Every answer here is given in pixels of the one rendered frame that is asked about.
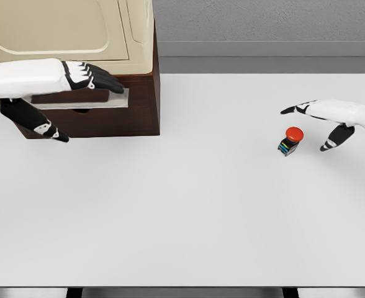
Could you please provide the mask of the cream and brown cabinet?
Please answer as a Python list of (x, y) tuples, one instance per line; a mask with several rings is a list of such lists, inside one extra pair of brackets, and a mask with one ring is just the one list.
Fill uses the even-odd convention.
[(0, 63), (41, 58), (96, 65), (129, 89), (124, 108), (41, 110), (69, 137), (160, 134), (152, 0), (0, 0)]

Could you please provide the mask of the brown drawer with grey handle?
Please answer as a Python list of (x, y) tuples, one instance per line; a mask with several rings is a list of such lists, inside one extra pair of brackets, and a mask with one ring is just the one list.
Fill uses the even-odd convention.
[(50, 109), (106, 109), (128, 107), (129, 89), (122, 94), (107, 89), (80, 89), (40, 96), (27, 96), (24, 99), (41, 110)]

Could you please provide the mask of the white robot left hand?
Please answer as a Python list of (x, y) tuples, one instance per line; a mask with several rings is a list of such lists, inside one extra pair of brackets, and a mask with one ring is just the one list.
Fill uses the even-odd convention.
[(44, 58), (0, 63), (0, 113), (45, 138), (70, 140), (25, 98), (85, 88), (124, 93), (124, 85), (108, 71), (82, 61)]

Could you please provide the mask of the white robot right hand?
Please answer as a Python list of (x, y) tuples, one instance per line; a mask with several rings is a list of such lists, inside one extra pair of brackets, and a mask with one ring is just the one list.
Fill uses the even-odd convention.
[(316, 100), (288, 107), (282, 110), (281, 114), (293, 112), (338, 124), (320, 147), (320, 151), (327, 151), (342, 145), (355, 133), (357, 125), (365, 129), (365, 105), (354, 102), (334, 99)]

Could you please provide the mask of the red button switch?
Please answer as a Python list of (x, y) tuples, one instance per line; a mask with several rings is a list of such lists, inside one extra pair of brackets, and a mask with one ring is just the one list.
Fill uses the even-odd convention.
[(304, 132), (298, 127), (289, 127), (285, 132), (284, 139), (278, 145), (278, 150), (288, 156), (295, 151), (304, 138)]

